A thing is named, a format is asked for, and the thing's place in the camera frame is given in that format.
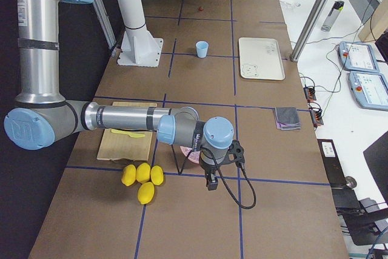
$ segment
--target white table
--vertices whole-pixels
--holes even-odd
[[[280,1],[290,39],[296,42],[315,0]],[[356,11],[354,11],[349,0],[342,0],[345,2],[344,9],[339,14],[331,31],[327,33],[321,31],[322,23],[333,6],[334,1],[337,0],[328,0],[325,9],[313,29],[309,42],[323,38],[345,36],[357,30],[361,25],[361,21],[357,17]],[[304,76],[312,78],[316,85],[322,85],[329,90],[333,90],[339,71],[326,59],[326,54],[336,44],[339,44],[340,41],[360,41],[357,35],[356,37],[355,35],[352,34],[344,39],[330,39],[314,44],[307,44],[298,60],[299,72]],[[377,59],[383,59],[377,48],[374,45],[373,47]],[[341,68],[336,51],[329,54],[329,58]],[[385,63],[379,63],[379,67],[381,73],[388,77],[387,65]],[[342,89],[339,93],[332,96],[330,102],[330,93],[323,91],[316,93],[317,103],[322,108],[325,108],[329,102],[323,117],[324,126],[317,128],[316,137],[319,139],[334,140],[334,145],[338,152],[338,158],[345,176],[354,177],[358,183],[358,186],[354,189],[357,198],[362,200],[369,197],[377,203],[380,203],[384,199],[370,174],[363,151],[388,131],[388,112],[362,109],[356,103],[353,93],[350,90],[348,75],[349,73],[347,71],[343,71],[340,78]],[[309,80],[306,80],[306,84],[312,85]],[[360,252],[360,250],[363,252],[366,250],[367,252],[366,247],[355,247],[351,246],[349,252]]]

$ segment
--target pink plate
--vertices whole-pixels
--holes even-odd
[[[181,151],[182,151],[183,155],[185,155],[185,156],[191,151],[191,149],[192,148],[182,147],[181,146]],[[200,152],[193,152],[193,153],[191,153],[190,156],[189,156],[189,160],[191,162],[199,164],[199,153]]]

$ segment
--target water bottle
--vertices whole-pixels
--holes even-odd
[[[329,14],[327,15],[327,18],[323,22],[321,30],[323,30],[324,32],[329,32],[343,8],[344,8],[343,1],[335,1],[331,11],[329,12]]]

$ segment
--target dark floor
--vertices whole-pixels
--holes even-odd
[[[116,0],[104,0],[116,35]],[[0,0],[1,119],[19,93],[16,0]],[[59,5],[60,91],[67,99],[91,100],[109,59],[104,34],[90,5]],[[55,193],[77,135],[39,150],[15,146],[0,127],[0,258],[27,258]]]

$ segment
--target ur logo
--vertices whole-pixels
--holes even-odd
[[[31,124],[26,121],[12,121],[13,137],[17,141],[33,141]]]

